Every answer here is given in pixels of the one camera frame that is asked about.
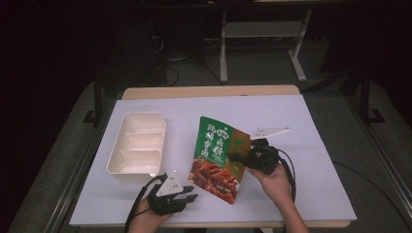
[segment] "wooden table edge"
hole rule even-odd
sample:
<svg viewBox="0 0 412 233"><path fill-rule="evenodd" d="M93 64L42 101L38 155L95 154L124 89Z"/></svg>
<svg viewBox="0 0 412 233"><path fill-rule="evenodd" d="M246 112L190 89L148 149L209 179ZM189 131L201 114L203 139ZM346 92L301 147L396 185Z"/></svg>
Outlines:
<svg viewBox="0 0 412 233"><path fill-rule="evenodd" d="M124 91L122 100L163 99L188 97L216 97L242 95L298 95L295 85L219 85L175 87L131 87Z"/></svg>

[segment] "white plastic tray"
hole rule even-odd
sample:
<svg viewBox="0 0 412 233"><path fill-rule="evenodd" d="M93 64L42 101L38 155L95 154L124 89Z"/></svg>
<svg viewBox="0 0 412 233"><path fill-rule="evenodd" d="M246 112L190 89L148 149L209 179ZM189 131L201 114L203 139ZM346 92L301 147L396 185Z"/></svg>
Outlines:
<svg viewBox="0 0 412 233"><path fill-rule="evenodd" d="M126 114L107 171L123 183L147 183L160 171L165 131L159 113Z"/></svg>

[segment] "human hand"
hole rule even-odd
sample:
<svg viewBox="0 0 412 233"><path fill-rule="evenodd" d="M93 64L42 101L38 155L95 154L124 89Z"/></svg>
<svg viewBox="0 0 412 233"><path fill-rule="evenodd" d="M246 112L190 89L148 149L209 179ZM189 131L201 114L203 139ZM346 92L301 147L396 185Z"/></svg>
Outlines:
<svg viewBox="0 0 412 233"><path fill-rule="evenodd" d="M257 178L263 191L278 209L283 209L285 205L293 203L290 183L282 164L279 163L270 175L252 168L246 168L246 170Z"/></svg>
<svg viewBox="0 0 412 233"><path fill-rule="evenodd" d="M149 209L149 201L144 198L136 208L136 216L129 226L129 233L152 233L156 232L158 227L167 219L173 216L173 214L166 216L158 216Z"/></svg>

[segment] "white tab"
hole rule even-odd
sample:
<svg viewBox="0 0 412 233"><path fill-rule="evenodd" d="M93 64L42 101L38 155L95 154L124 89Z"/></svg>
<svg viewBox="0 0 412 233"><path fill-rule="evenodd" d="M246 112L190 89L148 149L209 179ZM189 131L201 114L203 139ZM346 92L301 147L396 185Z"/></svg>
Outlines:
<svg viewBox="0 0 412 233"><path fill-rule="evenodd" d="M251 140L254 139L262 139L268 138L274 135L278 135L281 133L286 133L291 131L288 127L287 128L258 128L254 134L251 135Z"/></svg>
<svg viewBox="0 0 412 233"><path fill-rule="evenodd" d="M170 176L167 177L163 185L155 194L156 196L166 196L175 193L181 193L183 191L182 184L179 181L179 177L176 174L176 171L173 172Z"/></svg>

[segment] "table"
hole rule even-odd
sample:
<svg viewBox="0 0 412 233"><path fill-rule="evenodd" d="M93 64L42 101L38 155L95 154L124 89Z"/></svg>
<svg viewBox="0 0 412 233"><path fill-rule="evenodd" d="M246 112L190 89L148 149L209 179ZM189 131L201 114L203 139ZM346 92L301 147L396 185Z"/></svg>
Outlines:
<svg viewBox="0 0 412 233"><path fill-rule="evenodd" d="M286 151L296 172L296 206L309 227L345 227L356 215L313 123L303 97L292 85L130 88L116 104L70 220L80 226L122 226L143 183L121 183L106 170L125 113L160 112L167 123L162 166L176 170L183 185L191 165L201 116L244 132L284 127L268 139ZM281 227L282 216L261 186L245 174L229 205L196 187L199 196L162 227Z"/></svg>

